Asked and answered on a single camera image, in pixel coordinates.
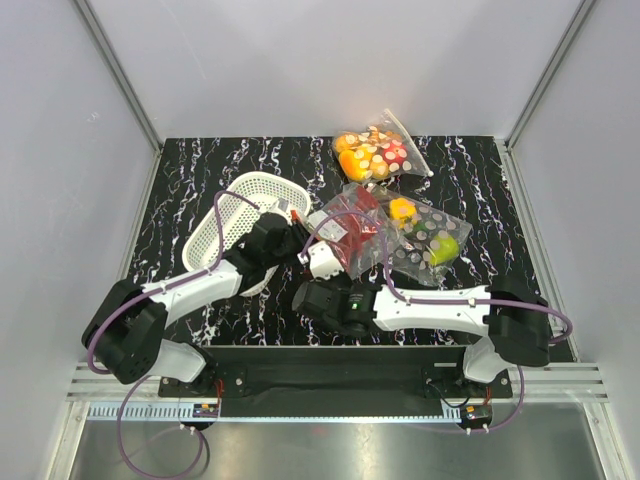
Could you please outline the clear red-zip bag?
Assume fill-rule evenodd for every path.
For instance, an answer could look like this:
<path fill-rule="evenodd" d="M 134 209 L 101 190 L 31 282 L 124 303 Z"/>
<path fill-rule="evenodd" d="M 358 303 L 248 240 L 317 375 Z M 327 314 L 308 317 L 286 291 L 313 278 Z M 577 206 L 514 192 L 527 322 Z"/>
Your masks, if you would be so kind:
<path fill-rule="evenodd" d="M 383 263 L 401 245 L 400 235 L 378 200 L 356 183 L 349 183 L 320 210 L 307 217 L 306 225 L 331 251 L 309 248 L 316 277 L 340 272 L 355 280 Z"/>

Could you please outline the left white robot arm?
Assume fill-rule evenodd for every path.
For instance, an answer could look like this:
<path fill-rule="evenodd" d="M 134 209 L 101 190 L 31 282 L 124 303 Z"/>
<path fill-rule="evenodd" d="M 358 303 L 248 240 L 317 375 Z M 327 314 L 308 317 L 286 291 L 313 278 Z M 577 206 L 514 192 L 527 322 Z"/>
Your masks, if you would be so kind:
<path fill-rule="evenodd" d="M 166 339 L 166 327 L 213 302 L 258 294 L 308 238 L 297 211 L 268 212 L 210 266 L 145 285 L 116 282 L 81 337 L 92 371 L 124 385 L 162 376 L 193 395 L 208 394 L 216 361 L 198 346 Z"/>

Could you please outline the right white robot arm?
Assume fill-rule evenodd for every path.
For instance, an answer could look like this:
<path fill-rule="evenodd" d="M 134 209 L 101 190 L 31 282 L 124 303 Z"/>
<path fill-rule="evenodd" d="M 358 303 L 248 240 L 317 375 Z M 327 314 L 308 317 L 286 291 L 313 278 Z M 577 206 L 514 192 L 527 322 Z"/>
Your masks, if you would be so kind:
<path fill-rule="evenodd" d="M 508 277 L 460 290 L 395 290 L 315 279 L 299 287 L 292 309 L 351 337 L 406 329 L 474 335 L 478 340 L 466 348 L 453 374 L 457 390 L 470 397 L 510 366 L 544 367 L 550 360 L 547 301 Z"/>

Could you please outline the yellow fake bell pepper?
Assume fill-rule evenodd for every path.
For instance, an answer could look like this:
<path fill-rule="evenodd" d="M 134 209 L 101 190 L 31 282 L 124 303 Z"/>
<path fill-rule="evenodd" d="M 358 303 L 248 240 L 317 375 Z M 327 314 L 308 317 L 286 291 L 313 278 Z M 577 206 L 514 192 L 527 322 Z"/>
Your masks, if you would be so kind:
<path fill-rule="evenodd" d="M 399 225 L 411 222 L 416 214 L 415 204 L 404 197 L 394 198 L 389 202 L 390 218 Z"/>

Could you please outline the dotted bag of orange fruit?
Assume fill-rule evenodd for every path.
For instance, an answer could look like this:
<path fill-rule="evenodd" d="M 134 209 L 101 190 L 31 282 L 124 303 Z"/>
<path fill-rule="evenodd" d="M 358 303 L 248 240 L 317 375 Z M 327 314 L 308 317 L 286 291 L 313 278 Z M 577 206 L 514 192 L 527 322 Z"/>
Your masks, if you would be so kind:
<path fill-rule="evenodd" d="M 405 174 L 434 176 L 408 130 L 389 109 L 359 130 L 338 132 L 332 150 L 351 182 L 379 182 Z"/>

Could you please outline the dotted bag with yellow pepper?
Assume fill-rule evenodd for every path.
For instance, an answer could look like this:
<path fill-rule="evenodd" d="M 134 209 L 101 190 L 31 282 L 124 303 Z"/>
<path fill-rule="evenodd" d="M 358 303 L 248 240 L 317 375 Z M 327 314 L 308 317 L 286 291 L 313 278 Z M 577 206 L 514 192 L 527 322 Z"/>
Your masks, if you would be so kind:
<path fill-rule="evenodd" d="M 390 258 L 393 269 L 421 285 L 439 286 L 450 271 L 453 262 L 462 253 L 472 226 L 462 219 L 380 185 L 369 184 L 366 190 L 377 200 L 397 231 L 397 247 Z M 417 209 L 417 214 L 412 221 L 403 225 L 393 222 L 389 215 L 389 202 L 399 197 L 412 201 Z M 459 255 L 453 261 L 443 265 L 431 266 L 429 243 L 438 234 L 444 233 L 456 239 L 460 246 Z"/>

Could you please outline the green fake pear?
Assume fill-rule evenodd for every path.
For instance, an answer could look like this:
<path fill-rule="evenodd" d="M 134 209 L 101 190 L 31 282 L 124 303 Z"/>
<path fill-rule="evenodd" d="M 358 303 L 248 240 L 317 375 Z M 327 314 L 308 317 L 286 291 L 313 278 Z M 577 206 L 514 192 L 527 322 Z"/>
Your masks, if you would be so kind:
<path fill-rule="evenodd" d="M 460 246 L 455 238 L 444 233 L 438 234 L 429 243 L 429 264 L 431 266 L 443 265 L 453 261 L 460 251 Z"/>

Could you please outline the white perforated plastic basket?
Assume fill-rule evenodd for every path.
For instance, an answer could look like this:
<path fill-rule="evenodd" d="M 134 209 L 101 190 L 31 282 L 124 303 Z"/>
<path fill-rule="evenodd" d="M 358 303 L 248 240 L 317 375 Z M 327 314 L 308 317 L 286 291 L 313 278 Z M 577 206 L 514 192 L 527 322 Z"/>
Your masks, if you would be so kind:
<path fill-rule="evenodd" d="M 292 221 L 303 222 L 310 213 L 307 191 L 284 178 L 254 171 L 240 175 L 222 195 L 218 207 L 206 214 L 187 240 L 182 262 L 187 271 L 210 265 L 218 253 L 229 249 L 279 198 L 290 202 Z"/>

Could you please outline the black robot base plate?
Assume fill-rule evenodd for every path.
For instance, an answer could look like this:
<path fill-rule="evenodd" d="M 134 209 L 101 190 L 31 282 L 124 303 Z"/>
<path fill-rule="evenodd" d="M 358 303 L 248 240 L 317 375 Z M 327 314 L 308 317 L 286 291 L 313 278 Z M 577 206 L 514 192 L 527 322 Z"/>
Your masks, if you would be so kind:
<path fill-rule="evenodd" d="M 224 419 L 338 422 L 444 419 L 463 401 L 511 399 L 506 370 L 489 385 L 462 375 L 462 346 L 206 348 L 216 362 L 208 384 L 193 391 L 162 376 L 171 399 L 220 399 Z"/>

